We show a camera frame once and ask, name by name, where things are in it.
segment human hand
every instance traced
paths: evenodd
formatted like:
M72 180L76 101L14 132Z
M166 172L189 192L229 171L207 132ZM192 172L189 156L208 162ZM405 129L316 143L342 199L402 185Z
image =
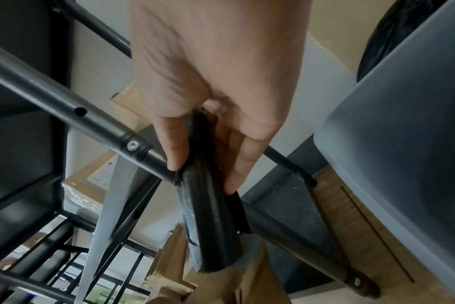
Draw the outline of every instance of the human hand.
M136 83L166 156L189 154L185 115L203 106L234 193L286 120L311 0L129 0Z

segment silver screw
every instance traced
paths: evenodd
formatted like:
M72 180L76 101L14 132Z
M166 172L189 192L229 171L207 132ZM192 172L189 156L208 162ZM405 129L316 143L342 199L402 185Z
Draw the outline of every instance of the silver screw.
M127 149L129 151L136 151L139 148L139 142L136 140L131 140L130 142L127 143Z

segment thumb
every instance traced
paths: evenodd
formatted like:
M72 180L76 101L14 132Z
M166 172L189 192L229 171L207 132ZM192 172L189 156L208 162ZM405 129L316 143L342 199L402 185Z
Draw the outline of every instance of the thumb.
M167 156L167 168L181 169L189 155L188 125L186 117L159 117L151 115L157 138Z

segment roll of black plastic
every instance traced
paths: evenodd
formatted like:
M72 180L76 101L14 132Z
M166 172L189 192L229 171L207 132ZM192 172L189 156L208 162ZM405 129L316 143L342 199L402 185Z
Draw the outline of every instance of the roll of black plastic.
M376 26L357 71L361 81L447 0L397 0Z

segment beige wall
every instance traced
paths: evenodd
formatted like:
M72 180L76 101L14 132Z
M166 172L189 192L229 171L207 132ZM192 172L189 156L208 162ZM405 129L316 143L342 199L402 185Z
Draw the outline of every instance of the beige wall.
M314 0L309 32L353 73L366 43L395 0Z

